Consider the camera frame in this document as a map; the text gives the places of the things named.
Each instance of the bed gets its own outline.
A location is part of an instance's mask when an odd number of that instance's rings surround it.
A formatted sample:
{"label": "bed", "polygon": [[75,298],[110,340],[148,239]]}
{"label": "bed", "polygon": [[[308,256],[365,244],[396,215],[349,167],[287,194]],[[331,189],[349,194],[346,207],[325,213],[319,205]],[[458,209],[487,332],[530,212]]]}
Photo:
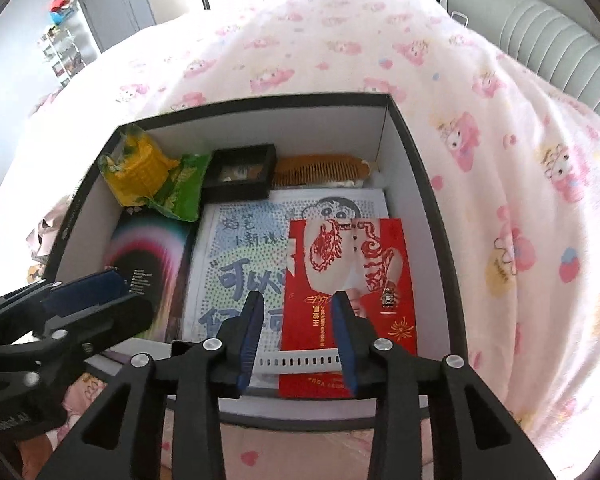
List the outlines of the bed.
{"label": "bed", "polygon": [[[22,286],[25,238],[119,124],[351,91],[389,93],[400,108],[450,241],[470,364],[557,478],[575,478],[600,449],[600,118],[435,0],[183,16],[107,50],[27,124],[0,188],[0,295]],[[370,432],[223,431],[229,478],[366,476]],[[299,465],[314,448],[320,457]]]}

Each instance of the blue gripper pad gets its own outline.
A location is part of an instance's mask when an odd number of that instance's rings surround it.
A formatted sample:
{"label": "blue gripper pad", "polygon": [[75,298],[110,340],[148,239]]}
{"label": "blue gripper pad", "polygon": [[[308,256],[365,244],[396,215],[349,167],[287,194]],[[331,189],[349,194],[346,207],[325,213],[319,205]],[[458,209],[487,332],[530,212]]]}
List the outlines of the blue gripper pad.
{"label": "blue gripper pad", "polygon": [[260,341],[260,332],[264,322],[264,298],[261,294],[251,291],[244,302],[244,309],[249,309],[251,314],[240,347],[240,376],[237,384],[240,393],[247,389],[251,381],[253,364],[256,361],[256,352]]}
{"label": "blue gripper pad", "polygon": [[354,397],[358,393],[358,380],[356,379],[356,357],[351,342],[351,336],[345,318],[348,314],[355,317],[346,292],[336,292],[331,297],[331,325],[333,338],[336,340],[340,362],[342,363],[342,379],[345,386]]}
{"label": "blue gripper pad", "polygon": [[49,314],[65,317],[90,306],[107,304],[128,293],[125,280],[110,269],[53,288],[42,305]]}

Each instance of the green wrapper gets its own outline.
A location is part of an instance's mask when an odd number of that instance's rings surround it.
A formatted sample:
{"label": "green wrapper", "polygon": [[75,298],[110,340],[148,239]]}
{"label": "green wrapper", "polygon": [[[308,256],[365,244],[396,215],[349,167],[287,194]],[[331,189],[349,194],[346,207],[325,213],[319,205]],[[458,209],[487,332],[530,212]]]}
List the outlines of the green wrapper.
{"label": "green wrapper", "polygon": [[183,155],[179,165],[146,205],[167,218],[195,222],[200,216],[200,192],[211,155]]}

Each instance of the candy wrapper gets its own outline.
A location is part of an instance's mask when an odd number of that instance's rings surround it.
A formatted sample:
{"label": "candy wrapper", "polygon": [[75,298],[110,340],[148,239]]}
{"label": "candy wrapper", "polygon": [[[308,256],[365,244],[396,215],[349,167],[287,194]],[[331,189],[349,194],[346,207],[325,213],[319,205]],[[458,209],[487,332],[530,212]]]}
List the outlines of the candy wrapper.
{"label": "candy wrapper", "polygon": [[123,139],[122,154],[116,159],[101,155],[98,168],[121,206],[144,205],[146,197],[160,191],[178,161],[166,157],[153,139],[134,124],[127,128]]}
{"label": "candy wrapper", "polygon": [[195,222],[210,155],[168,158],[141,128],[129,126],[122,154],[101,155],[100,173],[123,207],[146,205],[168,218]]}
{"label": "candy wrapper", "polygon": [[167,218],[198,220],[200,190],[210,161],[211,155],[183,155],[160,190],[146,199],[146,204]]}

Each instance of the yellow packet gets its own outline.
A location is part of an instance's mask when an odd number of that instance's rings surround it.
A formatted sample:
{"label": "yellow packet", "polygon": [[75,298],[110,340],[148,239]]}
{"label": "yellow packet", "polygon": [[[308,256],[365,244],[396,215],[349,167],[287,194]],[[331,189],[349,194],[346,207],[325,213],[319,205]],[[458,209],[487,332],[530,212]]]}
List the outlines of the yellow packet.
{"label": "yellow packet", "polygon": [[98,167],[121,206],[144,205],[146,197],[158,192],[178,161],[165,156],[153,139],[134,124],[124,133],[124,141],[122,154],[116,160],[101,155]]}

